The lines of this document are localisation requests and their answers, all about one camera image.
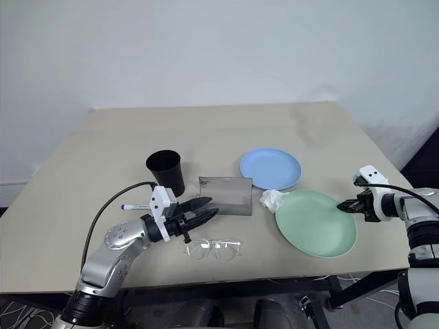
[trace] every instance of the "black cable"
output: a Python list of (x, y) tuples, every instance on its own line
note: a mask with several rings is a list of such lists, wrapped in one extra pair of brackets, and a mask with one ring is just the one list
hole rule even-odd
[(394, 313), (395, 322), (396, 322), (396, 325), (398, 326), (398, 329), (403, 329), (403, 326), (401, 325), (401, 320), (399, 319), (399, 311), (400, 310), (401, 310), (401, 303), (398, 302), (398, 304), (395, 307), (395, 313)]
[(95, 225), (97, 223), (97, 220), (99, 219), (99, 217), (102, 215), (102, 213), (104, 212), (104, 210), (113, 202), (115, 201), (120, 195), (124, 194), (125, 192), (128, 192), (129, 190), (132, 190), (136, 187), (142, 186), (142, 185), (150, 185), (152, 189), (154, 189), (155, 186), (157, 186), (156, 183), (154, 182), (142, 182), (142, 183), (137, 183), (134, 185), (131, 185), (125, 189), (123, 189), (122, 191), (114, 194), (103, 206), (102, 208), (99, 209), (99, 211), (97, 212), (94, 220), (91, 222), (90, 225), (90, 229), (88, 230), (88, 234), (87, 234), (87, 239), (85, 240), (85, 244), (84, 244), (84, 251), (82, 252), (82, 260), (81, 260), (81, 271), (82, 268), (84, 267), (86, 258), (87, 258), (87, 251), (88, 251), (88, 246), (90, 245), (90, 240), (91, 240), (91, 235), (93, 233), (93, 230), (95, 229)]
[(392, 190), (397, 190), (400, 192), (404, 192), (408, 195), (411, 195), (412, 197), (415, 197), (416, 199), (418, 199), (419, 201), (423, 202), (424, 204), (426, 204), (428, 207), (430, 207), (436, 214), (439, 215), (439, 208), (436, 207), (434, 204), (432, 204), (430, 201), (428, 201), (427, 199), (425, 199), (424, 197), (421, 197), (419, 194), (416, 194), (415, 192), (411, 191), (411, 190), (407, 190), (405, 188), (399, 187), (399, 186), (395, 186), (395, 185), (388, 185), (388, 184), (363, 184), (363, 183), (354, 183), (354, 185), (356, 186), (363, 186), (363, 187), (386, 187), (386, 188), (391, 188)]

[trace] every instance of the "white bracket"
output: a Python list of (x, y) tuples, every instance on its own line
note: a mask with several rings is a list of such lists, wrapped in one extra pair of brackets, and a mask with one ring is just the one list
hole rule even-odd
[(165, 241), (170, 240), (169, 234), (167, 233), (165, 227), (165, 210), (167, 210), (170, 206), (171, 197), (168, 195), (166, 188), (164, 186), (156, 186), (152, 191), (150, 207), (157, 227), (162, 234), (163, 240)]
[[(359, 176), (363, 177), (369, 184), (389, 184), (389, 180), (387, 179), (387, 177), (385, 177), (382, 173), (377, 171), (374, 166), (371, 165), (358, 169), (357, 173), (354, 176), (354, 180), (357, 179), (357, 177)], [(387, 187), (364, 187), (364, 188), (369, 188), (372, 191), (373, 208), (375, 214), (377, 214), (377, 217), (382, 221), (391, 220), (393, 217), (387, 217), (383, 212), (383, 209), (381, 207), (381, 199), (383, 195), (387, 193), (391, 193), (392, 190), (390, 190)]]

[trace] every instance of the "black cup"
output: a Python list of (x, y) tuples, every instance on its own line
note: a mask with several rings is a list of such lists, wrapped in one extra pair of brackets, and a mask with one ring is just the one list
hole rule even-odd
[(180, 167), (180, 154), (164, 149), (151, 154), (146, 160), (146, 167), (156, 178), (158, 185), (172, 188), (179, 197), (185, 191), (185, 183)]

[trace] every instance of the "table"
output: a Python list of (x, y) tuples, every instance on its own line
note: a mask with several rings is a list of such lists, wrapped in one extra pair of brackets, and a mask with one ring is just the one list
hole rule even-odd
[[(182, 158), (186, 191), (198, 193), (198, 176), (240, 176), (239, 161), (251, 149), (277, 147), (302, 165), (292, 189), (310, 188), (338, 199), (359, 189), (352, 176), (374, 165), (391, 184), (410, 187), (379, 148), (336, 103), (297, 103), (194, 108), (92, 110), (57, 148), (1, 218), (1, 290), (9, 293), (70, 291), (90, 223), (117, 191), (152, 180), (145, 159), (160, 149)], [(148, 187), (120, 197), (103, 213), (91, 241), (92, 252), (104, 233), (144, 212), (122, 211), (122, 203), (145, 203)], [(224, 263), (210, 255), (185, 255), (182, 238), (160, 242), (134, 262), (125, 287), (157, 287), (261, 278), (320, 276), (408, 267), (409, 246), (402, 221), (366, 223), (356, 216), (358, 240), (340, 258), (316, 258), (292, 247), (274, 215), (259, 203), (253, 188), (253, 216), (218, 215), (191, 232), (242, 242), (241, 255)]]

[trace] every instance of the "green plate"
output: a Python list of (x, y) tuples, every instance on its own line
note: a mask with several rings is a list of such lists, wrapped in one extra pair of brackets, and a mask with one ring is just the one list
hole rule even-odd
[(357, 226), (351, 214), (337, 209), (338, 204), (319, 192), (291, 192), (276, 211), (277, 225), (293, 246), (307, 254), (343, 256), (357, 242)]

